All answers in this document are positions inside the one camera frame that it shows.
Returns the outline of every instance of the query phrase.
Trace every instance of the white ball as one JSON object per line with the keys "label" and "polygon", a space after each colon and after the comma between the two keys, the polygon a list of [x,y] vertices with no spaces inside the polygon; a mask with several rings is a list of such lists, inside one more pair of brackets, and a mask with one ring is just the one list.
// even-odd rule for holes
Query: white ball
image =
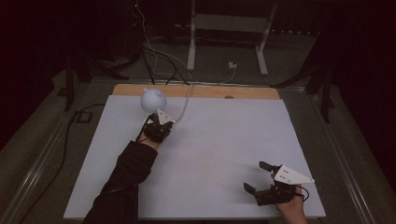
{"label": "white ball", "polygon": [[155,113],[157,109],[165,109],[166,97],[163,92],[158,89],[144,89],[140,97],[140,105],[144,111]]}

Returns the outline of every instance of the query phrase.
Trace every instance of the wire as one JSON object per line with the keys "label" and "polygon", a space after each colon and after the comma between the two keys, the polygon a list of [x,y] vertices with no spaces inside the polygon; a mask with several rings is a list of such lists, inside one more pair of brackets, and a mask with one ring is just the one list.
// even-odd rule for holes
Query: wire
{"label": "wire", "polygon": [[86,109],[89,109],[91,107],[94,106],[99,106],[99,105],[90,105],[87,106],[79,111],[76,111],[73,118],[70,119],[68,125],[67,125],[67,129],[66,129],[66,135],[65,135],[65,139],[64,139],[64,152],[62,155],[62,161],[61,164],[58,167],[58,170],[56,171],[55,175],[52,177],[51,181],[48,183],[48,185],[41,191],[40,195],[38,195],[38,197],[35,199],[35,201],[30,205],[30,207],[27,209],[27,211],[25,212],[25,214],[22,216],[22,218],[20,219],[20,224],[23,223],[23,221],[27,218],[27,216],[30,214],[30,212],[32,211],[32,209],[37,205],[37,203],[41,200],[41,198],[45,195],[45,193],[48,191],[48,189],[52,186],[52,184],[55,182],[56,178],[59,176],[59,173],[62,171],[62,168],[64,167],[64,163],[66,161],[66,156],[67,156],[67,142],[68,142],[68,135],[69,135],[69,131],[70,131],[70,127],[72,125],[72,123],[75,121],[76,117],[78,114],[85,112]]}
{"label": "wire", "polygon": [[147,67],[147,69],[148,69],[148,75],[149,75],[149,77],[150,77],[150,79],[151,79],[151,83],[152,83],[153,85],[155,85],[154,77],[152,76],[152,71],[151,71],[151,69],[150,69],[151,67],[149,66],[149,63],[148,63],[148,60],[147,60],[147,58],[146,58],[145,52],[143,52],[142,57],[143,57],[143,60],[145,61],[144,64],[146,65],[146,67]]}
{"label": "wire", "polygon": [[193,88],[194,88],[194,85],[191,85],[189,88],[189,92],[187,92],[186,103],[184,104],[183,111],[181,112],[181,115],[178,117],[178,119],[176,119],[175,122],[179,122],[183,118],[184,112],[186,112],[187,104],[189,103],[190,94],[191,94]]}
{"label": "wire", "polygon": [[139,141],[140,135],[142,135],[142,133],[145,130],[146,125],[148,124],[148,122],[149,122],[149,117],[146,118],[145,123],[143,124],[142,128],[140,129],[140,132],[139,132],[139,134],[137,135],[137,137],[135,139],[136,142],[141,142],[141,141],[144,141],[144,140],[147,139],[147,138],[145,138],[145,139]]}
{"label": "wire", "polygon": [[[152,57],[156,57],[156,55],[154,55],[154,54],[152,54],[152,53],[150,53],[150,52],[147,52],[147,49],[145,48],[145,47],[143,47],[143,53],[145,53],[145,54],[147,54],[147,55],[149,55],[149,56],[152,56]],[[165,57],[161,57],[161,59],[163,59],[163,60],[166,60],[167,62],[169,62],[170,64],[172,64],[173,62],[170,62],[170,61],[168,61]],[[173,73],[158,73],[158,72],[155,72],[155,71],[150,71],[153,75],[155,75],[155,76],[160,76],[160,75],[164,75],[164,76],[172,76],[175,72],[173,72]]]}
{"label": "wire", "polygon": [[147,137],[147,138],[143,138],[142,140],[139,140],[139,141],[137,141],[138,143],[141,143],[141,142],[143,142],[143,141],[145,141],[145,140],[148,140],[149,138]]}
{"label": "wire", "polygon": [[236,69],[236,68],[233,68],[233,75],[230,77],[230,79],[228,79],[227,81],[220,82],[220,84],[222,84],[222,83],[227,83],[227,82],[233,80],[233,77],[235,77],[235,69]]}
{"label": "wire", "polygon": [[147,57],[146,57],[146,55],[143,55],[142,58],[144,58],[144,60],[140,59],[140,62],[141,62],[142,64],[144,64],[144,65],[148,68],[148,74],[149,74],[150,76],[155,76],[155,77],[160,77],[160,78],[163,78],[163,79],[167,79],[168,77],[163,77],[162,75],[165,75],[165,76],[171,75],[171,74],[166,74],[166,73],[153,73],[153,72],[151,71],[150,67],[149,67],[148,62],[147,62]]}
{"label": "wire", "polygon": [[[186,70],[187,70],[187,65],[186,65],[185,63],[183,63],[183,61],[181,61],[178,57],[176,57],[176,56],[174,56],[174,55],[172,55],[172,54],[168,54],[168,53],[159,51],[159,50],[157,50],[157,49],[153,49],[153,50],[155,50],[155,52],[157,52],[157,53],[161,53],[161,54],[163,54],[163,55],[166,55],[166,56],[175,58],[175,59],[178,60],[181,64],[183,64],[183,66],[184,66],[184,67],[186,68]],[[198,83],[201,82],[201,81],[198,81],[197,79],[195,79],[194,77],[192,77],[191,73],[190,73],[188,70],[187,70],[187,74],[189,74],[189,77],[190,77],[193,81],[196,81],[196,82],[198,82]]]}
{"label": "wire", "polygon": [[260,81],[262,81],[262,83],[264,85],[267,86],[274,86],[276,84],[270,83],[268,82],[266,79],[268,79],[269,77],[272,77],[272,81],[271,82],[275,82],[276,76],[279,73],[279,71],[281,71],[286,65],[288,65],[289,63],[291,63],[292,61],[296,60],[297,58],[301,57],[303,55],[303,53],[310,47],[312,46],[313,42],[310,42],[309,44],[307,44],[306,46],[304,46],[304,48],[294,57],[286,60],[285,62],[283,62],[278,68],[274,69],[273,71],[268,71],[269,76],[268,77],[263,77],[259,74],[257,74],[257,72],[251,67],[250,64],[248,64],[247,62],[245,62],[244,60],[240,60],[238,59],[237,61],[235,61],[236,63],[240,62],[243,63],[244,65],[247,66],[247,68],[250,70],[250,72],[256,76]]}
{"label": "wire", "polygon": [[158,50],[156,50],[156,49],[154,49],[154,51],[155,52],[157,52],[157,53],[159,53],[159,54],[161,54],[161,58],[162,59],[164,59],[164,60],[166,60],[166,61],[168,61],[170,64],[172,64],[173,65],[173,67],[174,67],[174,73],[173,74],[163,74],[163,75],[171,75],[171,77],[168,79],[168,81],[167,81],[167,83],[171,80],[171,79],[177,79],[177,80],[180,80],[180,81],[182,81],[182,82],[184,82],[184,84],[186,84],[186,85],[188,85],[188,86],[190,86],[190,84],[186,81],[186,79],[181,75],[181,73],[180,73],[180,71],[178,70],[178,68],[177,68],[177,66],[175,65],[175,63],[172,61],[172,59],[170,59],[169,58],[169,54],[166,54],[166,53],[163,53],[163,52],[161,52],[161,51],[158,51]]}
{"label": "wire", "polygon": [[[177,59],[178,61],[180,61],[180,62],[184,65],[184,67],[186,67],[186,69],[187,69],[187,65],[184,64],[178,57],[173,56],[173,55],[171,55],[171,54],[167,54],[167,53],[161,52],[161,51],[159,51],[159,50],[156,50],[156,49],[154,49],[154,48],[150,45],[150,43],[149,43],[149,38],[148,38],[148,36],[147,36],[147,32],[146,32],[146,28],[145,28],[145,20],[146,20],[146,18],[145,18],[145,16],[143,15],[142,11],[141,11],[140,8],[139,8],[138,0],[136,0],[136,8],[137,8],[137,11],[140,13],[140,15],[142,16],[142,19],[143,19],[143,20],[142,20],[142,22],[143,22],[143,32],[144,32],[144,34],[145,34],[145,38],[146,38],[146,41],[147,41],[147,43],[143,43],[143,44],[144,44],[145,46],[147,46],[149,49],[152,50],[153,55],[154,55],[154,57],[155,57],[155,60],[154,60],[154,68],[151,69],[151,72],[152,72],[153,74],[156,74],[156,73],[155,73],[155,70],[157,69],[157,62],[158,62],[159,56],[156,55],[155,53],[161,53],[162,55],[166,55],[166,56],[173,57],[173,58]],[[196,81],[196,82],[199,82],[198,80],[196,80],[195,78],[192,77],[192,75],[190,74],[190,72],[188,72],[188,74],[189,74],[189,76],[190,76],[190,78],[191,78],[192,80],[194,80],[194,81]]]}
{"label": "wire", "polygon": [[306,197],[303,198],[303,202],[305,202],[309,198],[309,192],[306,188],[299,186],[299,185],[294,185],[297,188],[303,189],[306,192]]}

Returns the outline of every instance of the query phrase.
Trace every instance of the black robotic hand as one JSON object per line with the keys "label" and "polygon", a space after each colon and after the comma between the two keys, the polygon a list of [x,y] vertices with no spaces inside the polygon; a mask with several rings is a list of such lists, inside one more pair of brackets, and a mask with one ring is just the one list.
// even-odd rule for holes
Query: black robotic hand
{"label": "black robotic hand", "polygon": [[255,188],[251,187],[249,184],[244,183],[244,189],[249,194],[253,195],[257,201],[258,206],[267,205],[267,204],[275,204],[275,203],[288,203],[294,196],[301,196],[305,198],[303,194],[296,193],[297,185],[295,185],[295,181],[303,183],[313,183],[314,179],[298,174],[295,171],[292,171],[290,168],[286,166],[273,166],[266,162],[260,161],[260,167],[268,172],[274,172],[276,175],[278,172],[282,173],[280,177],[284,179],[282,181],[286,181],[287,183],[276,181],[274,179],[274,185],[271,186],[270,189],[267,190],[259,190],[257,191]]}
{"label": "black robotic hand", "polygon": [[158,110],[158,113],[152,113],[146,119],[142,128],[147,138],[156,143],[162,143],[172,130],[173,121],[171,117]]}

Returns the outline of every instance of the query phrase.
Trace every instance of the white metal frame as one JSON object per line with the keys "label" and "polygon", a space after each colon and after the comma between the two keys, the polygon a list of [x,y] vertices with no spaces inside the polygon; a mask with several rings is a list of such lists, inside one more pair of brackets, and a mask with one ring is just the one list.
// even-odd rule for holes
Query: white metal frame
{"label": "white metal frame", "polygon": [[268,35],[271,30],[271,25],[273,18],[276,13],[277,4],[273,4],[270,15],[268,18],[250,18],[250,17],[231,17],[231,16],[220,16],[220,15],[205,15],[205,14],[196,14],[195,12],[195,0],[191,0],[191,41],[190,41],[190,50],[189,50],[189,59],[187,62],[187,69],[192,72],[195,68],[195,30],[196,29],[211,29],[211,30],[224,30],[220,27],[216,27],[216,22],[209,22],[211,20],[219,21],[227,21],[232,20],[235,21],[236,25],[228,27],[227,30],[233,31],[244,31],[244,32],[262,32],[262,42],[260,45],[256,46],[256,54],[257,60],[260,67],[260,74],[262,76],[268,75],[267,66],[265,64],[263,50],[265,43],[267,41]]}

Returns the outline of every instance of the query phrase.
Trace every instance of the dark background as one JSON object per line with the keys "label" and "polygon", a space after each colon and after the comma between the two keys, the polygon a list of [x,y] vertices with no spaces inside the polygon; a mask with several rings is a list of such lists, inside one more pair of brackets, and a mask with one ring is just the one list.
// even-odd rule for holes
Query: dark background
{"label": "dark background", "polygon": [[[80,46],[92,54],[111,53],[101,20],[103,14],[97,5],[110,2],[122,3],[120,0],[0,3],[0,148],[52,91],[51,79],[64,70],[64,53],[68,47]],[[147,22],[169,38],[177,35],[174,24],[190,22],[189,1],[140,2]],[[226,2],[240,4],[241,1]],[[255,3],[243,2],[237,11],[227,8],[224,1],[209,4],[203,0],[197,6],[208,11],[215,7],[221,13],[233,15],[261,13],[254,7]],[[333,64],[333,84],[340,88],[393,189],[396,189],[392,159],[396,148],[393,90],[396,46],[392,35],[395,11],[392,1],[282,1],[272,27],[276,33],[317,35],[321,32],[307,62]]]}

